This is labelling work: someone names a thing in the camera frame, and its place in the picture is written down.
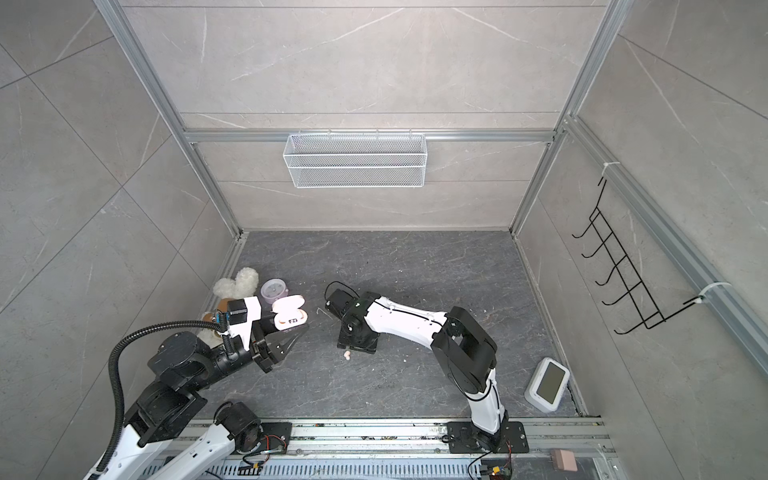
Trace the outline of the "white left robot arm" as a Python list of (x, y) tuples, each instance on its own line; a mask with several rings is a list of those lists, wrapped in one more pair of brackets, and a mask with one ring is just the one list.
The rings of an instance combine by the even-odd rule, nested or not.
[[(119, 373), (124, 350), (150, 334), (174, 329), (180, 331), (167, 337), (148, 360), (155, 379), (127, 406)], [(308, 329), (304, 324), (279, 330), (267, 320), (248, 326), (244, 334), (235, 334), (218, 324), (173, 321), (122, 338), (107, 362), (114, 426), (104, 454), (86, 477), (136, 479), (208, 403), (202, 390), (251, 364), (270, 372)]]

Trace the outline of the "peach earbud charging case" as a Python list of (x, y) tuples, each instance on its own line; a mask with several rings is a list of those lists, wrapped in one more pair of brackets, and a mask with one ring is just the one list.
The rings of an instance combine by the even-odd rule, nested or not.
[(272, 304), (274, 326), (279, 331), (288, 330), (307, 322), (308, 315), (302, 309), (305, 299), (302, 295), (290, 295)]

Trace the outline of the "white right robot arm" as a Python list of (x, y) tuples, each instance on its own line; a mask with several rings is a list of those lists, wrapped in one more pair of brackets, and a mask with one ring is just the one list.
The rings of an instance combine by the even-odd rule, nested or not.
[(492, 452), (502, 444), (508, 414), (496, 379), (498, 346), (469, 311), (458, 306), (447, 312), (420, 310), (344, 288), (325, 297), (325, 308), (341, 322), (340, 349), (373, 354), (382, 334), (428, 348), (468, 402), (469, 451)]

